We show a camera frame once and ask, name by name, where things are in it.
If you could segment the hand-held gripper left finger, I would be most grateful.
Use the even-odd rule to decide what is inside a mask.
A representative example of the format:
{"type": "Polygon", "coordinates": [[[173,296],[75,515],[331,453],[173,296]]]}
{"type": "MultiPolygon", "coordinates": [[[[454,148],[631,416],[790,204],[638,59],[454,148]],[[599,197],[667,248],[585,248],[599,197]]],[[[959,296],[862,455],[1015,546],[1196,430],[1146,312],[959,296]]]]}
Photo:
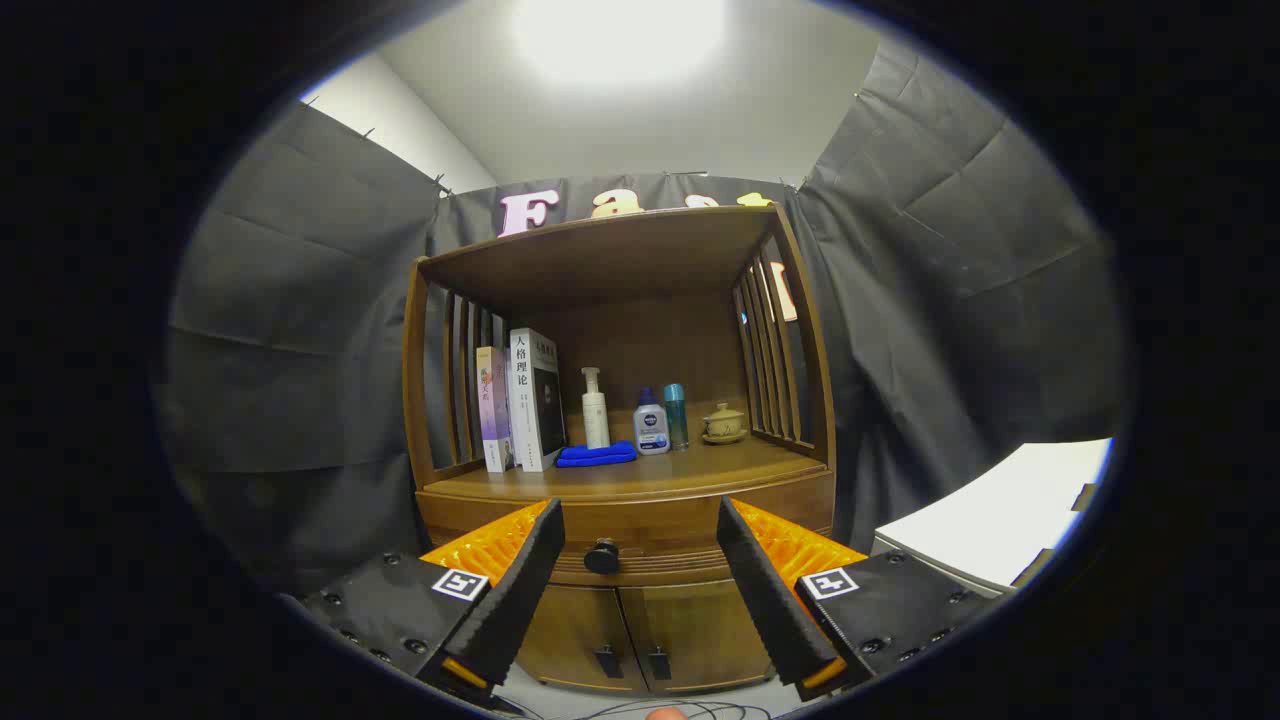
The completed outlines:
{"type": "Polygon", "coordinates": [[[387,551],[305,594],[308,620],[381,664],[481,708],[506,683],[564,546],[558,498],[425,555],[387,551]]]}

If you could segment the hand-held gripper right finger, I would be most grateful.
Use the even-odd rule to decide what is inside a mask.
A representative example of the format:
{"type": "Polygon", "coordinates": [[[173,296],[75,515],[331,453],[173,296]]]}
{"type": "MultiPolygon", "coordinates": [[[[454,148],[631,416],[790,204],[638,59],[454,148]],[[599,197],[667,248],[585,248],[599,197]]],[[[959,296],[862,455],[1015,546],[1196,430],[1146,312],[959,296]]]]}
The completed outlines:
{"type": "Polygon", "coordinates": [[[780,680],[803,701],[911,664],[1004,600],[900,550],[865,556],[744,501],[719,505],[730,573],[780,680]]]}

